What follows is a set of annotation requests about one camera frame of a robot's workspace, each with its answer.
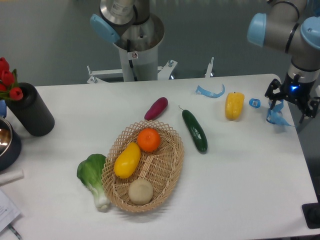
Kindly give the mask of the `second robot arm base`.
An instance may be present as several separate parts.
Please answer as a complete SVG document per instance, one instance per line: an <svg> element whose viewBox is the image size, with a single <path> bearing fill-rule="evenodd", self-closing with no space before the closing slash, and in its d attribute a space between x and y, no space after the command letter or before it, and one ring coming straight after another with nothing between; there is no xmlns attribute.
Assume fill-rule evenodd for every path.
<svg viewBox="0 0 320 240"><path fill-rule="evenodd" d="M161 19L148 0L102 0L90 18L92 29L119 53L125 82L158 78L158 48L165 35Z"/></svg>

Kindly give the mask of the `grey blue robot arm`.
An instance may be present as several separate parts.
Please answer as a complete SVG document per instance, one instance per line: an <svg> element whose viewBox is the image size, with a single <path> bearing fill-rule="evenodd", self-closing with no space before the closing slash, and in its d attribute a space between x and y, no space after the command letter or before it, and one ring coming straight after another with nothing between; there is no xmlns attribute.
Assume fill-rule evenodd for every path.
<svg viewBox="0 0 320 240"><path fill-rule="evenodd" d="M320 105L319 97L310 96L320 75L320 14L298 22L308 3L307 0L269 0L269 14L257 13L247 31L250 43L291 56L284 81L273 79L265 97L271 111L282 100L297 106L301 111L300 122L315 118Z"/></svg>

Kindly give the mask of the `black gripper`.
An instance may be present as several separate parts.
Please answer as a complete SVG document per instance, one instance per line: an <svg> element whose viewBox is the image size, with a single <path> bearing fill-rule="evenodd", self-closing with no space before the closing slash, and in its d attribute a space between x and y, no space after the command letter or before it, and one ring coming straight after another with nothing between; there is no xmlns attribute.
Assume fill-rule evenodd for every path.
<svg viewBox="0 0 320 240"><path fill-rule="evenodd" d="M315 117L320 105L319 97L311 97L310 93L315 84L312 82L302 82L300 74L290 77L288 74L283 83L274 78L269 84L265 97L268 98L269 110L280 112L284 107L284 100L292 103L301 111L299 123L306 117Z"/></svg>

